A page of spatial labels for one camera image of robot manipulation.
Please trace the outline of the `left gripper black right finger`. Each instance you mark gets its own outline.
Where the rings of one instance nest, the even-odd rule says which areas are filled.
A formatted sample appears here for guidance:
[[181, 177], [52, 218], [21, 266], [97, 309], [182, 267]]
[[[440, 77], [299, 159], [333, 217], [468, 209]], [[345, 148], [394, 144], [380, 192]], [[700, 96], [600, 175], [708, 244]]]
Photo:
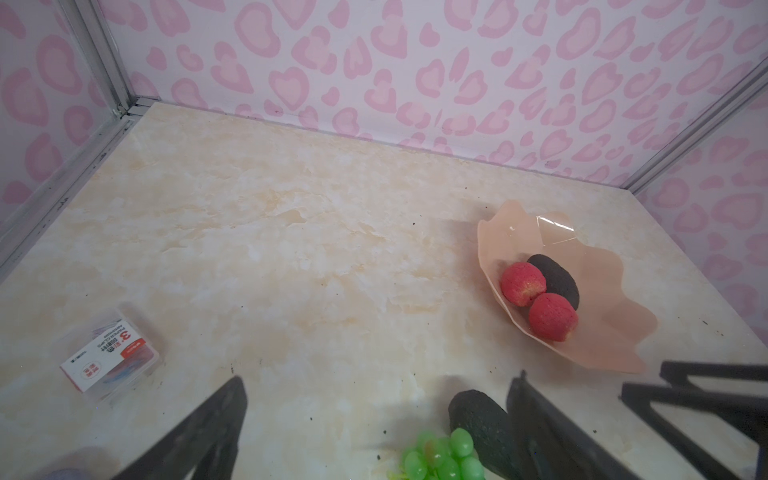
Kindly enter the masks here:
[[638, 477], [541, 394], [525, 371], [511, 381], [506, 410], [523, 479]]

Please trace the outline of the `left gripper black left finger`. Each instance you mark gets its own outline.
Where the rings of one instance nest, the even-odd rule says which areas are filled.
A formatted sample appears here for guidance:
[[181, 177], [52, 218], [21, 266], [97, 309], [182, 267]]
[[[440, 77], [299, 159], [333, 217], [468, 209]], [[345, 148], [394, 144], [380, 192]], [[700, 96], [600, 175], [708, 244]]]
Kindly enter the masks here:
[[117, 479], [230, 479], [248, 399], [234, 376]]

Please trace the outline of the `green fake grape bunch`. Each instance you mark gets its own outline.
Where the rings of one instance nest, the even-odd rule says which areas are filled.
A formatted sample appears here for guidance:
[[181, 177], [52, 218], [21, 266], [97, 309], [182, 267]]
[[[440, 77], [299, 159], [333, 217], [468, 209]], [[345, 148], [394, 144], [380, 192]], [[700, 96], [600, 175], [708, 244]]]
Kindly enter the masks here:
[[399, 469], [388, 472], [391, 480], [483, 480], [486, 470], [476, 452], [474, 438], [464, 428], [448, 436], [423, 432], [416, 443], [405, 449]]

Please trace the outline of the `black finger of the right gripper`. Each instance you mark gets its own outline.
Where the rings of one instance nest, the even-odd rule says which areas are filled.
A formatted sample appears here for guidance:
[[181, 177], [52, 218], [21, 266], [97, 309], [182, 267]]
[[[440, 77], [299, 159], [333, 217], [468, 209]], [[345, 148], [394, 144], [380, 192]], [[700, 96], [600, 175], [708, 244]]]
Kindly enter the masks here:
[[626, 383], [620, 400], [705, 479], [767, 477], [767, 383]]
[[659, 376], [669, 384], [690, 384], [690, 377], [766, 382], [767, 366], [664, 361]]

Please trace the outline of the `red fake apple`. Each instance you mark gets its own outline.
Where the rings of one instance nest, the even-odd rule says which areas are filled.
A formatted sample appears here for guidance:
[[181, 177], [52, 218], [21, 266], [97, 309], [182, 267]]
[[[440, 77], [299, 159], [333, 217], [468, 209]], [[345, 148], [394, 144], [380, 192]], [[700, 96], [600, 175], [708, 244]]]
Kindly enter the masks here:
[[565, 297], [543, 293], [530, 306], [528, 323], [535, 336], [551, 342], [564, 342], [578, 326], [579, 317]]
[[529, 307], [537, 297], [547, 292], [546, 279], [542, 272], [527, 262], [509, 265], [500, 279], [504, 298], [517, 307]]

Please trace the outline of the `dark fake avocado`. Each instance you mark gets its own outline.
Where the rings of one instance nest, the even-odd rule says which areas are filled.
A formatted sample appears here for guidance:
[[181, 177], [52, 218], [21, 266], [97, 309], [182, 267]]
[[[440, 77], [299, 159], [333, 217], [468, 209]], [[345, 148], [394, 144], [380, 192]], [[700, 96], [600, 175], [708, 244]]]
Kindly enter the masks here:
[[483, 466], [503, 479], [522, 479], [520, 460], [507, 412], [478, 390], [457, 393], [448, 406], [451, 430], [463, 428]]
[[564, 297], [574, 310], [579, 308], [580, 292], [571, 274], [552, 258], [535, 254], [527, 262], [536, 267], [544, 276], [548, 293]]

